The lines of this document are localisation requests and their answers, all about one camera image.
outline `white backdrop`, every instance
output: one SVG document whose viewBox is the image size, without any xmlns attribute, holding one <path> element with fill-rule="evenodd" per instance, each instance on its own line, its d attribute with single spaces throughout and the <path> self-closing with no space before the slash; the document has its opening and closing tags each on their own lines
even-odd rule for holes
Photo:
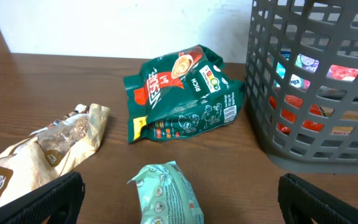
<svg viewBox="0 0 358 224">
<path fill-rule="evenodd" d="M 154 58 L 203 44 L 245 63 L 252 0 L 0 0 L 12 53 Z"/>
</svg>

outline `laundry basket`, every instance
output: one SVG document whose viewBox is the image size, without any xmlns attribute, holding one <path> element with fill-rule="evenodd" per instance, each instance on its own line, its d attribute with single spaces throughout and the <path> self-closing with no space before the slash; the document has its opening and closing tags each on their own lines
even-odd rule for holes
<svg viewBox="0 0 358 224">
<path fill-rule="evenodd" d="M 246 83 L 274 164 L 358 173 L 358 0 L 254 0 Z"/>
</svg>

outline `dark green snack bag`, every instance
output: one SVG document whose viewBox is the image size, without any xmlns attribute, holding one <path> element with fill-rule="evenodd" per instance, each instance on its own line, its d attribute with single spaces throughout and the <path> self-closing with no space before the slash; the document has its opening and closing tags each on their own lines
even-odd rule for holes
<svg viewBox="0 0 358 224">
<path fill-rule="evenodd" d="M 125 77 L 128 141 L 188 138 L 233 121 L 245 85 L 228 79 L 223 66 L 220 56 L 197 45 L 150 60 L 138 75 Z"/>
</svg>

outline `wooden table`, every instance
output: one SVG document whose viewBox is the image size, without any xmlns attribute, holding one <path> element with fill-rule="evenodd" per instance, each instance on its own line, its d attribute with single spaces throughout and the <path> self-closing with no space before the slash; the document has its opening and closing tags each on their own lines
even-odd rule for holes
<svg viewBox="0 0 358 224">
<path fill-rule="evenodd" d="M 127 143 L 127 98 L 122 78 L 145 60 L 12 54 L 0 59 L 0 152 L 78 103 L 111 108 L 99 151 L 75 170 L 86 182 L 78 223 L 139 223 L 135 184 L 146 164 L 177 161 L 205 223 L 283 223 L 278 178 L 286 171 L 260 150 L 244 110 L 232 124 L 186 140 Z M 243 80 L 245 65 L 226 73 Z M 358 208 L 358 175 L 298 174 Z"/>
</svg>

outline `green plastic pouch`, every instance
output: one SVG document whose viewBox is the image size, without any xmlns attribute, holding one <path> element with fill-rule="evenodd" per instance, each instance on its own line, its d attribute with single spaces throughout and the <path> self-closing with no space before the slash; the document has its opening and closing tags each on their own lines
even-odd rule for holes
<svg viewBox="0 0 358 224">
<path fill-rule="evenodd" d="M 124 78 L 128 95 L 128 141 L 166 141 L 195 136 L 233 121 L 245 84 L 221 71 L 223 60 L 195 47 L 143 64 Z"/>
<path fill-rule="evenodd" d="M 140 224 L 203 224 L 200 205 L 175 161 L 147 165 L 136 181 L 142 221 Z"/>
</svg>

